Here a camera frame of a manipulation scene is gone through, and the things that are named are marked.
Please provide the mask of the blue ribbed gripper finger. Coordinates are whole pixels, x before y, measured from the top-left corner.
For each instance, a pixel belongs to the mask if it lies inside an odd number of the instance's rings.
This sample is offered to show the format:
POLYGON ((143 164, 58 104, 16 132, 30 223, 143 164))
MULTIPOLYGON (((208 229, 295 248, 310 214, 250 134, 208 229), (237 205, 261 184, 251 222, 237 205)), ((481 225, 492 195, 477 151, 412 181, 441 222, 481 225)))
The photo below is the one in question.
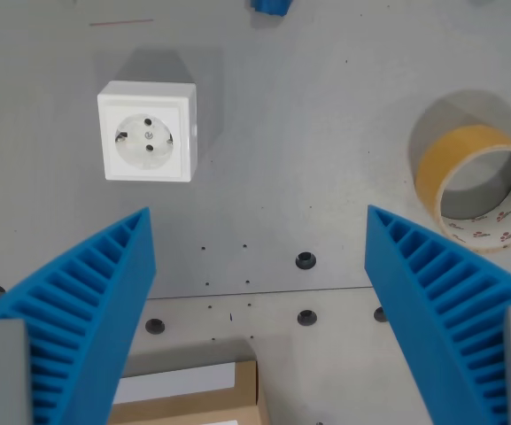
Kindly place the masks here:
POLYGON ((365 270, 432 422, 506 424, 511 274, 375 205, 365 270))
POLYGON ((155 275, 143 208, 0 297, 0 321, 27 328, 34 423, 107 423, 155 275))

